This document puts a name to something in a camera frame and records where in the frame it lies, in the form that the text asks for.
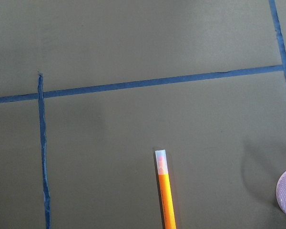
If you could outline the orange highlighter pen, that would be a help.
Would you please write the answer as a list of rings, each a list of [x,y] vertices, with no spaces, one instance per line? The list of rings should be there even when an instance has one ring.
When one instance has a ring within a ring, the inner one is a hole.
[[[173,204],[170,177],[167,165],[166,151],[156,150],[155,159],[157,164],[157,174],[158,174],[160,196],[163,209],[164,227],[166,229],[177,229],[175,215],[174,215],[174,204]]]

